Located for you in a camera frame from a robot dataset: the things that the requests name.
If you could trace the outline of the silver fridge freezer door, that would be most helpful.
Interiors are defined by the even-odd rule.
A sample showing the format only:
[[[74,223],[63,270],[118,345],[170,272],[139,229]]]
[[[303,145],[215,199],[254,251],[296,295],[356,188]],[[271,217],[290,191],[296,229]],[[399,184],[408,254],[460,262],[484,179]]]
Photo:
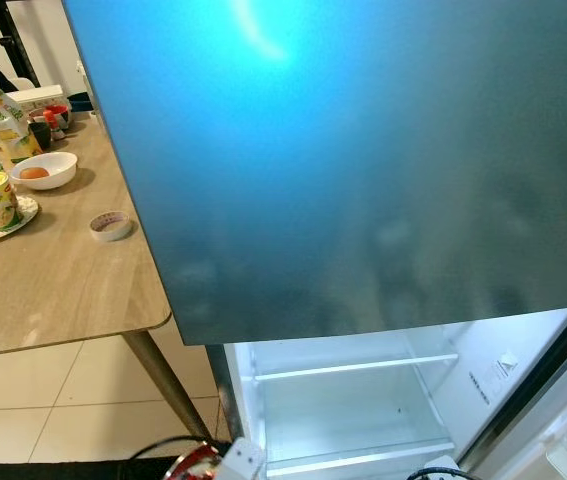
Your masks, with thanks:
[[[567,0],[63,0],[184,343],[567,308]]]

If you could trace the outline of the white bowl red inside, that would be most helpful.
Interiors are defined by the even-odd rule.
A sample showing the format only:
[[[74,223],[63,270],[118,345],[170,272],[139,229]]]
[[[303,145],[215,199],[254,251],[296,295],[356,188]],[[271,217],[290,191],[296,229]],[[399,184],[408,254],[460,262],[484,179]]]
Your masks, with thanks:
[[[64,133],[71,127],[71,109],[64,105],[50,105],[42,110],[42,119],[51,132]]]

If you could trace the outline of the black cup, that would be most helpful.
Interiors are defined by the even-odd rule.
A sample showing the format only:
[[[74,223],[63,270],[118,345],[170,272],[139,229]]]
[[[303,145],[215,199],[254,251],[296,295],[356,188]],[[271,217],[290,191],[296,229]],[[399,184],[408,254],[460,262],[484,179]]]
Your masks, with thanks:
[[[53,128],[46,122],[31,122],[28,124],[30,133],[39,142],[42,151],[49,151],[53,146]]]

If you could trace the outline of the glass fridge shelf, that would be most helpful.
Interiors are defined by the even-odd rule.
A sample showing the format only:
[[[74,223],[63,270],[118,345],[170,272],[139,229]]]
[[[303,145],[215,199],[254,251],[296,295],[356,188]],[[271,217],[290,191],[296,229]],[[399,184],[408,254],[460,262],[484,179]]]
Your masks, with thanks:
[[[311,367],[311,369],[301,369],[284,372],[269,372],[269,374],[252,375],[255,381],[274,380],[283,378],[301,378],[301,376],[332,374],[332,372],[347,372],[366,369],[389,369],[389,367],[434,364],[434,362],[444,362],[457,360],[460,357],[457,353],[451,355],[434,355],[425,357],[397,358],[397,360],[384,360],[376,362],[362,362],[362,364],[338,365],[330,367]]]
[[[318,456],[266,463],[264,480],[405,480],[428,462],[451,456],[455,443],[424,440],[379,445]]]

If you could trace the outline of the light wooden dining table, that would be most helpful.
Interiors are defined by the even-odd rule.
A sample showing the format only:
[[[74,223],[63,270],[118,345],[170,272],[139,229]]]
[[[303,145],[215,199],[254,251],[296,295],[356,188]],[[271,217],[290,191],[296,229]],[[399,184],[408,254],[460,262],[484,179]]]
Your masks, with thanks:
[[[131,454],[168,436],[213,436],[209,375],[182,381],[172,308],[140,227],[101,242],[90,223],[131,212],[108,131],[87,120],[58,145],[77,156],[39,191],[30,224],[0,239],[0,454]]]

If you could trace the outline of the white lidded food container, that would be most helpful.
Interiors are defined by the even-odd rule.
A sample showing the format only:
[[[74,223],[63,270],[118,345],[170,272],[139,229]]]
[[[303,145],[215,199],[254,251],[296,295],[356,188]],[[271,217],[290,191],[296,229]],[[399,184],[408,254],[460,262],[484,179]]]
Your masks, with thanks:
[[[71,108],[71,102],[68,101],[63,87],[60,87],[59,84],[10,92],[8,96],[31,115],[40,114],[42,110],[50,106]]]

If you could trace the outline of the steel bowl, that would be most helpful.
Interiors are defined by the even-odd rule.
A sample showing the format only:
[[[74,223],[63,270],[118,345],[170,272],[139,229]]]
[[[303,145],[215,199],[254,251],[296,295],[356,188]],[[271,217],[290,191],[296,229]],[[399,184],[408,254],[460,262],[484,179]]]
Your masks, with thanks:
[[[215,445],[202,443],[183,454],[165,471],[161,480],[215,480],[222,454]]]

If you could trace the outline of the pale tape roll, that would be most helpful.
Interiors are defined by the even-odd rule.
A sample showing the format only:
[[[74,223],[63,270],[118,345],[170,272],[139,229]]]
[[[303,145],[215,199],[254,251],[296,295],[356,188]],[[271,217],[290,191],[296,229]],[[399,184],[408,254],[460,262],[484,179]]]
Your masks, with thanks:
[[[123,211],[101,212],[88,223],[91,236],[99,242],[124,239],[135,229],[135,220]]]

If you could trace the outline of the floral plate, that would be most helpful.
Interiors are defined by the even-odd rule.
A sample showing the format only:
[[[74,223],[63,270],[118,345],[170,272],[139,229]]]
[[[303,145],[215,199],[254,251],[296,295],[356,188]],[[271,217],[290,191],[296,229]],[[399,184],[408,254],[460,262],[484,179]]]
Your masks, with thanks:
[[[30,195],[18,195],[18,211],[21,214],[21,219],[13,227],[0,229],[0,238],[9,236],[10,233],[17,232],[17,230],[24,227],[39,215],[40,205],[35,197]]]

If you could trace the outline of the Peel Fresh juice carton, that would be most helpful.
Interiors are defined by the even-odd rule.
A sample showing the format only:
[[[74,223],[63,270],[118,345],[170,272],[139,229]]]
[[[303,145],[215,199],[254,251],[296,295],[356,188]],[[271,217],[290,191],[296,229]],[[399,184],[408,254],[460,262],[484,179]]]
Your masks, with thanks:
[[[26,111],[0,88],[0,146],[12,163],[44,154],[39,141],[30,131]]]

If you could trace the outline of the silver two-door fridge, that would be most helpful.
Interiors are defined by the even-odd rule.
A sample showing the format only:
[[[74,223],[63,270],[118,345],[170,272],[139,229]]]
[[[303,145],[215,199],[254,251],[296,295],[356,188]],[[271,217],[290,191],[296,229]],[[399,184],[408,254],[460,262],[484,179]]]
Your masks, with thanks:
[[[567,364],[567,0],[63,0],[261,480],[479,475]]]

